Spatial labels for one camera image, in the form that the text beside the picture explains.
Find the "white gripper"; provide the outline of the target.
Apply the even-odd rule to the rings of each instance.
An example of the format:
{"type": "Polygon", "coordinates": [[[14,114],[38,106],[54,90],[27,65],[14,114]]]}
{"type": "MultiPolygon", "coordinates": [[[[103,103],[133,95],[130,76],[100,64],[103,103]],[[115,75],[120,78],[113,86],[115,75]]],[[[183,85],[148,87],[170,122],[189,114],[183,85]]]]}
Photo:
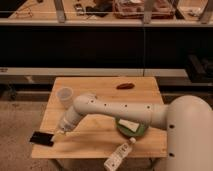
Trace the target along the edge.
{"type": "Polygon", "coordinates": [[[82,116],[75,111],[73,106],[71,106],[60,118],[58,123],[59,130],[53,135],[52,141],[56,142],[65,137],[65,132],[73,131],[81,120],[82,116]]]}

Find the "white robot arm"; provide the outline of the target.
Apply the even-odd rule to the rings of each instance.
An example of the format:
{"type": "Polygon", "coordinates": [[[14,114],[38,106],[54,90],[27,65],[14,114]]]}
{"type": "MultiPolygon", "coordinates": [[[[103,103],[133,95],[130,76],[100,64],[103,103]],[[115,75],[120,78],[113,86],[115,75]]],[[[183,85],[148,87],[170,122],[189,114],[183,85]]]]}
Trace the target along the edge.
{"type": "Polygon", "coordinates": [[[73,131],[88,114],[107,115],[167,130],[166,171],[213,171],[213,109],[185,95],[170,104],[100,101],[79,95],[62,115],[57,132],[73,131]]]}

